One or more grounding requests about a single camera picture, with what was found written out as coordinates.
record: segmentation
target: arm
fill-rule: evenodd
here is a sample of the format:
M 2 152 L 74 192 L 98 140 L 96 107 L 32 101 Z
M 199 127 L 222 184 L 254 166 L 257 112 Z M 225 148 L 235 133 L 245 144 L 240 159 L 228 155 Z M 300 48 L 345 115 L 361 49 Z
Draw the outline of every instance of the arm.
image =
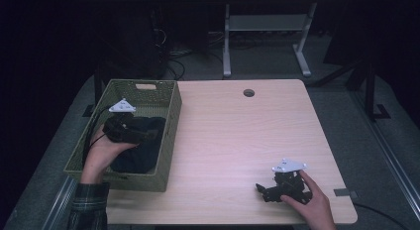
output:
M 312 191 L 312 199 L 309 203 L 301 204 L 286 195 L 282 195 L 281 200 L 299 212 L 312 230 L 335 230 L 336 225 L 331 212 L 330 200 L 306 172 L 300 171 L 300 175 Z
M 106 229 L 109 183 L 102 182 L 102 176 L 120 153 L 136 146 L 128 143 L 113 143 L 104 135 L 102 129 L 103 126 L 90 141 L 94 144 L 89 150 L 80 184 L 77 186 L 71 205 L 68 230 Z

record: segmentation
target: table leg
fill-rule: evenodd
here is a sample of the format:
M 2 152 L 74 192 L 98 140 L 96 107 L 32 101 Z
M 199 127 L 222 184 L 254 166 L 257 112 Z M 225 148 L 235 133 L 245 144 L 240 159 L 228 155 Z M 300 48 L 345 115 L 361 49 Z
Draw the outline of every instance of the table leg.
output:
M 231 76 L 231 55 L 229 54 L 229 4 L 225 14 L 225 47 L 223 48 L 223 76 Z
M 303 55 L 303 47 L 305 45 L 306 38 L 308 37 L 309 29 L 311 28 L 311 23 L 315 14 L 316 5 L 317 3 L 312 3 L 309 9 L 305 22 L 303 24 L 302 38 L 300 39 L 299 44 L 293 45 L 294 53 L 296 54 L 296 58 L 299 62 L 302 74 L 305 77 L 311 76 L 311 71 L 309 70 L 309 66 L 306 62 L 305 56 Z

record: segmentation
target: grommet hole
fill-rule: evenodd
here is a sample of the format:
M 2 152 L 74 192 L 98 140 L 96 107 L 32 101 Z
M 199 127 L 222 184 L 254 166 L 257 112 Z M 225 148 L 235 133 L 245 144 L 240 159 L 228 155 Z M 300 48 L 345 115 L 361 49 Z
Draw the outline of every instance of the grommet hole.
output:
M 246 89 L 244 90 L 244 95 L 247 97 L 253 97 L 254 95 L 256 95 L 256 93 L 251 89 Z

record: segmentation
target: white robot part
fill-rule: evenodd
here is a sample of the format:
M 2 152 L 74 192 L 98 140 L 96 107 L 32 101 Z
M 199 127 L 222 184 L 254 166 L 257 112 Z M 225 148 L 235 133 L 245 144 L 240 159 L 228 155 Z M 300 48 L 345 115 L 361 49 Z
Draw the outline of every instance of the white robot part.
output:
M 136 107 L 133 107 L 125 98 L 123 98 L 120 102 L 109 108 L 109 111 L 112 113 L 136 112 Z
M 307 165 L 304 163 L 296 162 L 289 159 L 282 159 L 281 163 L 277 167 L 272 168 L 272 171 L 275 173 L 291 173 L 307 168 Z

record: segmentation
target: gray carpet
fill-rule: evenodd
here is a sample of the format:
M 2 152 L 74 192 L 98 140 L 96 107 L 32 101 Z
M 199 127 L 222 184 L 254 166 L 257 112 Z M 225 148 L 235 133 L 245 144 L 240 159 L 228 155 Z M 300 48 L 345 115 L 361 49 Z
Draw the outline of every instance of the gray carpet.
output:
M 287 37 L 267 34 L 253 36 L 254 38 L 249 39 L 249 48 L 244 49 L 244 44 L 233 47 L 233 74 L 230 79 L 299 78 L 310 83 L 339 68 L 322 62 L 329 37 L 311 36 L 308 39 L 304 53 L 313 75 L 303 78 L 291 48 L 297 42 L 299 34 Z M 184 80 L 223 78 L 219 59 L 222 57 L 220 45 L 216 45 L 210 52 L 208 55 L 193 54 L 177 59 L 185 66 Z M 178 74 L 181 73 L 182 67 L 178 63 L 169 64 Z M 347 77 L 347 74 L 340 76 L 320 88 L 308 88 L 347 188 L 357 195 L 354 202 L 383 211 L 409 229 L 420 229 L 420 222 L 383 157 L 381 146 L 366 121 L 365 113 L 355 101 L 355 94 L 344 87 Z M 171 73 L 164 77 L 172 78 Z M 385 106 L 391 119 L 378 120 L 375 125 L 418 188 L 420 132 L 398 104 L 389 86 L 380 78 L 376 80 L 376 84 L 375 102 Z M 363 94 L 362 90 L 356 96 L 359 97 L 360 94 Z M 62 170 L 88 121 L 82 115 L 93 102 L 93 79 L 90 78 L 75 97 L 5 229 L 43 229 L 46 220 L 50 219 L 56 194 L 66 179 Z M 68 205 L 63 208 L 66 210 L 53 220 L 55 229 L 65 228 Z M 359 220 L 356 224 L 340 225 L 339 229 L 402 229 L 371 210 L 357 207 L 357 212 Z M 307 229 L 305 225 L 294 227 Z M 111 225 L 109 229 L 153 228 Z

